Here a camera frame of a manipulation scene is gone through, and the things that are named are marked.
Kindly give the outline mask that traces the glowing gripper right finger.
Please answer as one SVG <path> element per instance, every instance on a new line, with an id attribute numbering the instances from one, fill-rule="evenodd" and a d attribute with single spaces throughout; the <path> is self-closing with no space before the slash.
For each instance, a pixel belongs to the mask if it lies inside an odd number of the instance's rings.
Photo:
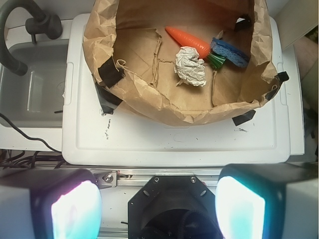
<path id="1" fill-rule="evenodd" d="M 317 163 L 228 164 L 215 209 L 226 239 L 317 239 Z"/>

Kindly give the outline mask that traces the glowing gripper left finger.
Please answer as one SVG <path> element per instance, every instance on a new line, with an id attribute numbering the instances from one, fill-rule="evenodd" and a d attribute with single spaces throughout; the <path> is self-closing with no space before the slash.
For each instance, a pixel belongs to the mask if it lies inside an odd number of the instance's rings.
<path id="1" fill-rule="evenodd" d="M 2 239 L 95 239 L 102 198 L 87 169 L 0 172 Z"/>

